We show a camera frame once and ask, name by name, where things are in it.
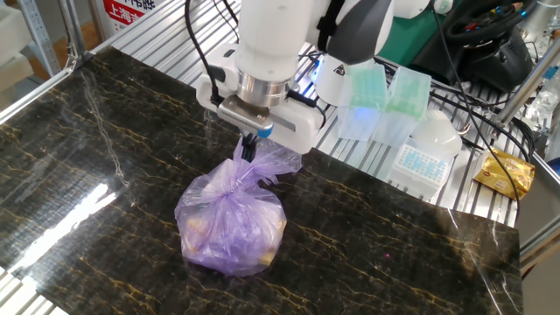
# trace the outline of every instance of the plastic bag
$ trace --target plastic bag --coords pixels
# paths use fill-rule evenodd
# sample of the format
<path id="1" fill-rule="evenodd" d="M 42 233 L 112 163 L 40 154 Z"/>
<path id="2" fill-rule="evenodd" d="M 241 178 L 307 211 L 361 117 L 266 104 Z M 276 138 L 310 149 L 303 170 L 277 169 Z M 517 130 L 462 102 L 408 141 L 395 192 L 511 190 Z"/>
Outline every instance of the plastic bag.
<path id="1" fill-rule="evenodd" d="M 241 156 L 242 141 L 234 159 L 196 178 L 175 209 L 183 256 L 239 277 L 269 267 L 286 226 L 280 200 L 258 182 L 277 184 L 276 175 L 302 167 L 301 155 L 269 140 L 258 143 L 253 162 Z"/>

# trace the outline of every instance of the black device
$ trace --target black device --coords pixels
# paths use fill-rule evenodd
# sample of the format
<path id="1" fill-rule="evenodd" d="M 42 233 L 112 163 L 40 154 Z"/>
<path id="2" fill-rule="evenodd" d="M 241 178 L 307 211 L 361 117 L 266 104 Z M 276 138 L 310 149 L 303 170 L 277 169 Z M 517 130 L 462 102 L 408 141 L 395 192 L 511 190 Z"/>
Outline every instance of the black device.
<path id="1" fill-rule="evenodd" d="M 533 60 L 516 25 L 535 8 L 536 1 L 525 1 L 521 8 L 511 3 L 463 0 L 447 15 L 442 27 L 461 79 L 511 92 L 531 73 Z M 445 59 L 441 35 L 436 33 L 409 67 L 453 85 L 456 79 Z"/>

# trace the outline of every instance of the gold foil package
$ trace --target gold foil package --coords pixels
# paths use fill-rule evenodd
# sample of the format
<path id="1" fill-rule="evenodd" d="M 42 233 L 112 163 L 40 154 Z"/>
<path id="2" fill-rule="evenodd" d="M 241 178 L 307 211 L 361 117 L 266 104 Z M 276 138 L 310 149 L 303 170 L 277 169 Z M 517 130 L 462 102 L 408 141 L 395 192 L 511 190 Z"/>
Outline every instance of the gold foil package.
<path id="1" fill-rule="evenodd" d="M 519 199 L 523 198 L 529 192 L 531 184 L 533 183 L 535 167 L 506 152 L 495 148 L 492 148 L 492 151 L 506 167 L 509 175 L 514 180 Z M 480 157 L 478 169 L 478 175 L 474 177 L 474 180 L 498 193 L 515 199 L 515 190 L 511 185 L 511 181 L 490 152 L 487 151 Z"/>

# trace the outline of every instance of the red label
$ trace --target red label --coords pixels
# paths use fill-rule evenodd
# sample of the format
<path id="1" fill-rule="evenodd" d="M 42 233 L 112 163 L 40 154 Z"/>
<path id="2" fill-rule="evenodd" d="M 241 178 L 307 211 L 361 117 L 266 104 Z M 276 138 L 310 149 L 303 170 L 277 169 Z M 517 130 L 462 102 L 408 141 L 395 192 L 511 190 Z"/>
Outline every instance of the red label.
<path id="1" fill-rule="evenodd" d="M 124 25 L 130 25 L 143 15 L 139 10 L 134 10 L 115 0 L 103 0 L 103 4 L 107 14 L 115 21 L 121 22 Z"/>

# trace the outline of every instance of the steering wheel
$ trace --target steering wheel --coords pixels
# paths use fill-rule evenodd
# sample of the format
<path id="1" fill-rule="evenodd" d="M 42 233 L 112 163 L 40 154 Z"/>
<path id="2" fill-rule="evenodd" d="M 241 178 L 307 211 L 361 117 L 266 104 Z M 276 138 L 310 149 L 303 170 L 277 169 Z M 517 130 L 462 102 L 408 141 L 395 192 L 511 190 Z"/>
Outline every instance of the steering wheel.
<path id="1" fill-rule="evenodd" d="M 536 0 L 523 1 L 523 7 L 515 11 L 512 6 L 493 6 L 491 3 L 481 2 L 472 5 L 461 12 L 454 12 L 450 18 L 457 17 L 445 30 L 445 39 L 454 45 L 477 45 L 482 41 L 496 39 L 519 24 L 536 7 Z M 485 15 L 496 10 L 496 19 L 488 21 Z M 477 26 L 476 21 L 484 23 Z"/>

